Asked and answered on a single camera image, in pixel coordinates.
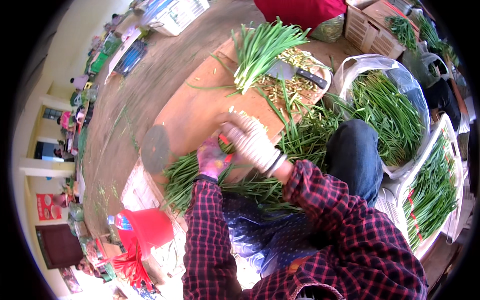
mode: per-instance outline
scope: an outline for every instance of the bag of vegetables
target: bag of vegetables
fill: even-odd
[[[334,83],[344,118],[364,120],[378,132],[384,172],[391,179],[408,175],[430,133],[429,110],[417,80],[396,60],[362,54],[342,62]]]

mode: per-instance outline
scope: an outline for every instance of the door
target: door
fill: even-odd
[[[77,265],[83,258],[78,238],[67,224],[35,226],[35,229],[48,269]]]

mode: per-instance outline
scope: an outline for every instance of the window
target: window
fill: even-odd
[[[53,109],[53,108],[46,108],[45,112],[43,113],[43,117],[45,119],[56,120],[59,117],[61,117],[61,113],[62,113],[61,110],[56,110],[56,109]]]

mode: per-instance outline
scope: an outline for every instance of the floral work glove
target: floral work glove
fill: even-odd
[[[208,137],[197,149],[199,173],[215,180],[229,165],[232,155],[225,154],[218,145],[220,130]]]

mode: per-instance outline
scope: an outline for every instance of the hand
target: hand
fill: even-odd
[[[218,145],[220,130],[208,137],[197,149],[199,173],[215,180],[229,165],[230,161]]]
[[[223,113],[217,116],[217,121],[223,123],[222,132],[237,152],[268,177],[287,158],[272,145],[257,119],[237,113]]]

